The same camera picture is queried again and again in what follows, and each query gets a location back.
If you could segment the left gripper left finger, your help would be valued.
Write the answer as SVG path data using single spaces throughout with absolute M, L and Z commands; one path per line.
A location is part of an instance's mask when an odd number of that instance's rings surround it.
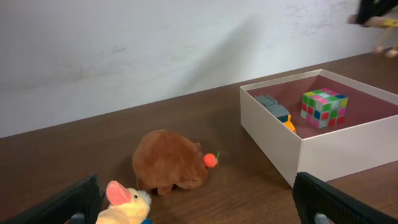
M 81 179 L 49 199 L 3 221 L 3 224 L 95 224 L 104 192 L 96 174 Z

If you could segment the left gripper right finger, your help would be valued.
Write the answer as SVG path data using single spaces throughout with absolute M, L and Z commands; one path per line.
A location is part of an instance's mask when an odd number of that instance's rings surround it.
M 300 222 L 397 224 L 397 219 L 356 200 L 307 172 L 295 177 L 292 191 Z

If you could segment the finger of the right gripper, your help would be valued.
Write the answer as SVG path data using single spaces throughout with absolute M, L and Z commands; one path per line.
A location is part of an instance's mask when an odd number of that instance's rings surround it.
M 363 25 L 372 17 L 386 15 L 396 6 L 397 0 L 360 0 L 356 23 Z

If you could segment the brown plush bear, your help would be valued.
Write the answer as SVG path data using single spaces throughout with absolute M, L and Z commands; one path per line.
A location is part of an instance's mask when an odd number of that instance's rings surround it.
M 142 137 L 132 155 L 132 168 L 139 190 L 156 190 L 159 195 L 174 186 L 186 190 L 201 187 L 208 178 L 204 153 L 199 142 L 166 129 Z

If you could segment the multicolour puzzle cube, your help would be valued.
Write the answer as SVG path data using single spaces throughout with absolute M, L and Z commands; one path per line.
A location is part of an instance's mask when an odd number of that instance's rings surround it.
M 300 116 L 314 127 L 326 128 L 345 121 L 348 97 L 322 88 L 302 95 Z

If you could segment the yellow grey toy truck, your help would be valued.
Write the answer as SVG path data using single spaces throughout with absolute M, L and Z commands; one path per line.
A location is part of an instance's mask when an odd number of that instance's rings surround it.
M 273 99 L 269 95 L 258 95 L 254 99 L 259 102 L 266 110 L 268 110 L 272 115 L 274 115 L 280 122 L 282 122 L 291 131 L 296 133 L 295 126 L 291 122 L 290 112 L 277 100 Z

